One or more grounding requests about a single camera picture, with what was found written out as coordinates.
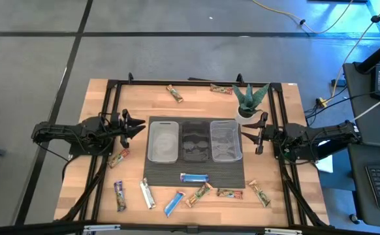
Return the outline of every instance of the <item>gray floor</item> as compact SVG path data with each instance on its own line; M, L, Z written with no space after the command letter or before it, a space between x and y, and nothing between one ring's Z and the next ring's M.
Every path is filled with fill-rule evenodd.
M305 17L317 31L327 28L346 6L306 0L261 2ZM373 3L378 12L379 3ZM0 0L0 31L76 31L85 5L84 0ZM370 18L366 5L354 4L330 32L363 32ZM302 32L290 18L249 0L100 0L93 3L86 31ZM374 25L370 32L379 29ZM0 38L0 148L7 150L0 157L0 226L14 219L37 149L30 140L31 130L50 113L73 41L72 37ZM308 109L316 97L330 95L328 83L355 42L281 37L83 38L57 122L77 123L90 78L126 79L128 72L136 79L185 80L193 76L231 81L242 73L247 82L296 82ZM348 61L361 61L378 47L380 39L363 40ZM320 115L314 126L333 125L352 116L351 106L345 102ZM66 155L68 145L53 142L50 149ZM27 223L52 220L62 165L61 159L46 156ZM325 189L324 194L332 225L380 232L380 228L348 221L354 207L347 193Z

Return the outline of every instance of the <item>succulent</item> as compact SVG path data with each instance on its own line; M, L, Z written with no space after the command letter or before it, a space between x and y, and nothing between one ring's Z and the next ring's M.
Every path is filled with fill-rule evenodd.
M242 94L237 86L232 85L235 95L240 103L240 112L242 111L248 116L255 114L258 111L255 108L261 103L262 99L267 94L269 85L270 84L266 84L253 94L253 87L248 84L247 93L245 95Z

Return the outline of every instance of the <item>black rubber mat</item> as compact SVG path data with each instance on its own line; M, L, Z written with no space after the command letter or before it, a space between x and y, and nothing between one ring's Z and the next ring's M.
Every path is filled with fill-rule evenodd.
M148 127L153 121L176 121L179 126L179 146L178 159L173 164L159 164L148 160L145 154L144 177L148 179L150 186L175 186L175 187L200 187L201 183L191 183L180 181L180 173L188 174L208 174L209 183L213 187L222 188L245 188L244 163L243 159L234 163L215 163L212 159L212 152L209 150L209 159L205 163L186 162L182 156L182 123L185 121L215 121L225 119L214 118L194 118L194 117L150 117Z

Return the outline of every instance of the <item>wooden table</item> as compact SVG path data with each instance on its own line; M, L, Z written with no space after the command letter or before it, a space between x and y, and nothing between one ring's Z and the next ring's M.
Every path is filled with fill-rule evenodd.
M108 80L91 79L80 115L80 121L91 116L97 116L101 111L104 93ZM285 97L285 106L289 122L305 125L304 113L300 102L300 95L296 84L282 84ZM234 118L238 101L235 95L226 95L209 91L206 86L174 86L184 98L177 103L165 86L124 85L121 87L121 96L118 112L127 108L129 113L138 119L148 122L150 116L176 117L204 117L204 118ZM276 103L279 123L281 115L278 102ZM270 113L268 96L265 96L259 108ZM242 131L257 134L258 130L246 129ZM144 172L146 157L146 141L148 128L130 141L131 154L115 168L108 168L104 180L104 187L99 209L98 222L102 223L141 223L164 225L227 225L227 226L273 226L287 227L287 215L282 191L281 176L278 162L274 158L272 145L264 143L264 153L255 155L255 146L248 139L242 138L244 150L245 180L257 179L260 187L271 199L271 203L264 208L251 188L244 189L244 199L217 197L214 192L205 195L193 208L188 208L184 201L192 196L197 188L194 187L151 187L157 207L149 210L144 201L139 186ZM114 153L122 150L119 140L115 141ZM65 174L59 201L55 211L55 219L64 216L74 205L84 190L89 170L90 156L81 156L73 161ZM302 194L313 211L328 223L325 203L317 170L311 164L298 166L298 175ZM116 211L114 182L122 180L125 189L127 209ZM172 215L167 218L164 214L165 206L180 190L186 197L177 205ZM93 195L89 201L92 208ZM295 198L291 195L295 221L298 223L298 210ZM88 209L86 219L91 217Z

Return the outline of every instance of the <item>black desk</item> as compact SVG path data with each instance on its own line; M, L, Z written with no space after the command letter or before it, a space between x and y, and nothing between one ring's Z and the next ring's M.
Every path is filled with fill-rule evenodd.
M348 152L356 187L357 217L368 225L380 226L380 209L366 172L366 165L380 164L380 147L350 144Z
M350 97L370 92L371 76L369 74L360 74L355 70L352 63L344 64L343 68ZM377 102L379 101L371 98L369 95L352 99L351 105L354 116L357 117ZM380 105L357 119L356 124L363 143L371 146L380 146Z

